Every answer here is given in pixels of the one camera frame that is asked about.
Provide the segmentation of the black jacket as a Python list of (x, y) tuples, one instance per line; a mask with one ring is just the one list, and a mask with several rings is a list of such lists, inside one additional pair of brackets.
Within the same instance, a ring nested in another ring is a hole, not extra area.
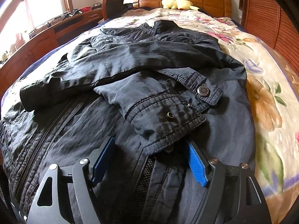
[(1, 119), (11, 196), (23, 214), (48, 167), (75, 164), (112, 136), (95, 188), (105, 223), (190, 223), (204, 195), (188, 141), (226, 165), (255, 167), (244, 66), (209, 34), (160, 20), (101, 28), (20, 90)]

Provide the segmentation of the floral bed blanket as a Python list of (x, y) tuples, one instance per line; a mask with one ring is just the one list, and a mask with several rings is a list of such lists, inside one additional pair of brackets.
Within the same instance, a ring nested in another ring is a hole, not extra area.
[[(49, 57), (36, 70), (17, 80), (1, 105), (1, 119), (20, 99), (20, 90), (52, 71), (58, 61), (101, 28), (135, 28), (144, 23), (173, 21), (177, 26), (209, 34), (221, 50), (239, 61), (246, 71), (246, 91), (255, 128), (255, 167), (252, 170), (266, 200), (271, 223), (298, 223), (298, 77), (288, 79), (281, 70), (283, 58), (255, 36), (234, 24), (201, 12), (134, 9), (88, 31)], [(1, 163), (1, 223), (27, 223), (11, 196)], [(83, 223), (73, 184), (68, 184), (74, 223)]]

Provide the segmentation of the long wooden desk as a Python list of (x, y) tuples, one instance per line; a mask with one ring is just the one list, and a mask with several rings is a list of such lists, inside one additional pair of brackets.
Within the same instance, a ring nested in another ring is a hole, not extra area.
[(91, 10), (65, 19), (30, 39), (1, 67), (1, 96), (30, 65), (53, 49), (95, 27), (102, 18), (101, 8)]

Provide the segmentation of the wooden louvered wardrobe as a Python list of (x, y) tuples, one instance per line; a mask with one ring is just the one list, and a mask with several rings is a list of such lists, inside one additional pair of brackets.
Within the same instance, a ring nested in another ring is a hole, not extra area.
[(243, 0), (241, 25), (260, 38), (298, 74), (298, 32), (275, 0)]

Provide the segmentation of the yellow plush toy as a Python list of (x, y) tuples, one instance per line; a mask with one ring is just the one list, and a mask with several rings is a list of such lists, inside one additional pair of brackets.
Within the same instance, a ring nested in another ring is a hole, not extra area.
[(161, 3), (164, 9), (199, 10), (199, 8), (194, 6), (190, 0), (162, 0)]

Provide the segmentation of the red bowl on desk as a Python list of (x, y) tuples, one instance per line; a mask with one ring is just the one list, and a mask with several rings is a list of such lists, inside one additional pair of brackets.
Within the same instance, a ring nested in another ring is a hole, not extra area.
[(89, 11), (91, 11), (92, 10), (92, 7), (83, 7), (82, 9), (81, 9), (81, 12), (82, 13), (85, 13), (85, 12), (89, 12)]

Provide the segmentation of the wooden chair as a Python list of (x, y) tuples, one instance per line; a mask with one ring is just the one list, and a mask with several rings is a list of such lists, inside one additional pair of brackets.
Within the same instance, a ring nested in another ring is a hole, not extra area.
[(124, 0), (103, 0), (102, 15), (104, 20), (110, 19), (123, 10)]

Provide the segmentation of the window with wooden frame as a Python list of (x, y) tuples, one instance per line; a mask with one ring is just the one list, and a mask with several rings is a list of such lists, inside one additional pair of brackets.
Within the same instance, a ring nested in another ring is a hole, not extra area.
[(1, 5), (1, 54), (15, 52), (31, 32), (72, 9), (71, 0), (6, 0)]

